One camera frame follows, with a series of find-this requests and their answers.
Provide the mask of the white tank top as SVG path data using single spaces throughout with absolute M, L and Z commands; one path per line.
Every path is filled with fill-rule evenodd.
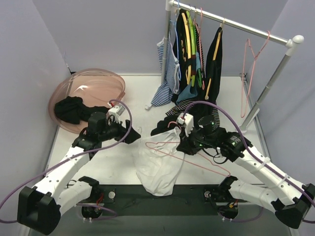
M 139 142 L 138 153 L 134 156 L 136 174 L 145 190 L 156 197 L 173 193 L 185 157 L 177 151 L 180 131 L 175 127 Z

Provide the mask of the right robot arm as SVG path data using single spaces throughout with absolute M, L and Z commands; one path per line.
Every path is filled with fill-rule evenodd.
M 213 148 L 222 157 L 244 168 L 259 179 L 264 187 L 251 185 L 238 177 L 227 177 L 218 187 L 221 199 L 244 200 L 275 214 L 286 226 L 298 229 L 315 199 L 315 186 L 303 184 L 275 166 L 246 138 L 218 126 L 212 116 L 205 116 L 194 127 L 193 116 L 180 114 L 180 144 L 177 147 L 188 155 Z

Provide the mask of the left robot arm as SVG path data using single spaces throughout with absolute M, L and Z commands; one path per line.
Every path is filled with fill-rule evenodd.
M 69 209 L 83 200 L 96 202 L 101 197 L 99 181 L 81 177 L 69 188 L 74 175 L 103 149 L 102 143 L 114 139 L 131 144 L 140 139 L 132 128 L 132 118 L 119 120 L 115 112 L 91 114 L 87 127 L 73 141 L 60 163 L 48 169 L 46 177 L 33 187 L 24 187 L 18 197 L 18 223 L 49 235 Z

